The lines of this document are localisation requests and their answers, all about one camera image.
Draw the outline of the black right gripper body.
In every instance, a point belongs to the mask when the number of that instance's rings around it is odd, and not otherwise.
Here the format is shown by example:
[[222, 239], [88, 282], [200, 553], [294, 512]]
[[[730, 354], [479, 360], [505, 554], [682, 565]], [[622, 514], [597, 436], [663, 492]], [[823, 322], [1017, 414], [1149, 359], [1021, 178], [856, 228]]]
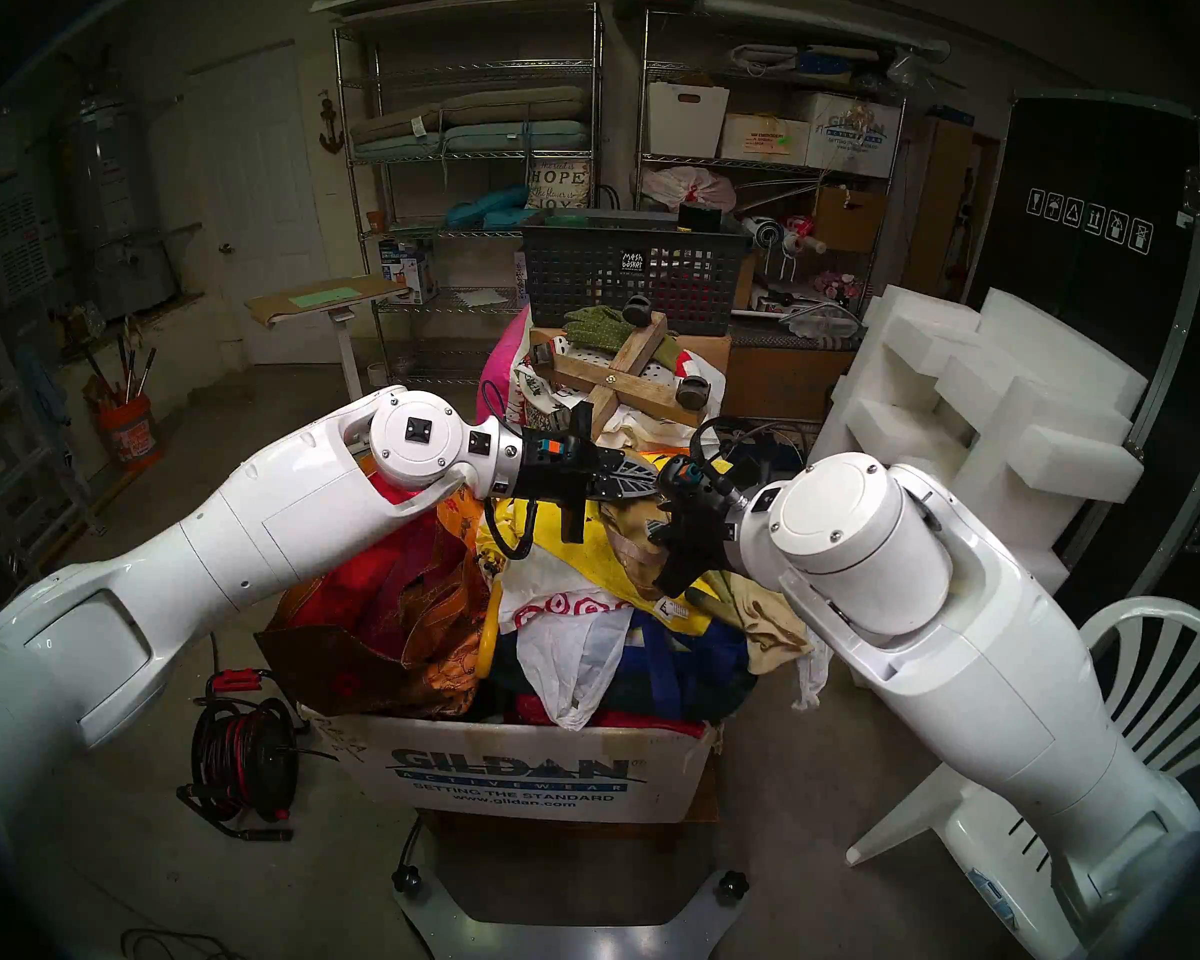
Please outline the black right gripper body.
[[656, 592], [680, 598], [706, 572], [746, 575], [737, 530], [746, 494], [755, 492], [755, 461], [740, 460], [726, 472], [686, 454], [676, 454], [656, 475], [659, 506], [668, 511], [674, 541], [664, 551]]

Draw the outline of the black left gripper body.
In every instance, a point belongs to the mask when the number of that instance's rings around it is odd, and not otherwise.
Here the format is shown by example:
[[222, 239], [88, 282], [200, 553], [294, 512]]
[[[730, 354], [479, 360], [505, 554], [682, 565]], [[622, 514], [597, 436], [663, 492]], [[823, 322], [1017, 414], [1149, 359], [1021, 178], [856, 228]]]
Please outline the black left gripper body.
[[515, 499], [526, 502], [524, 534], [536, 534], [536, 514], [550, 503], [560, 514], [564, 544], [586, 541], [586, 503], [620, 497], [620, 454], [592, 442], [594, 406], [582, 400], [563, 431], [523, 430]]

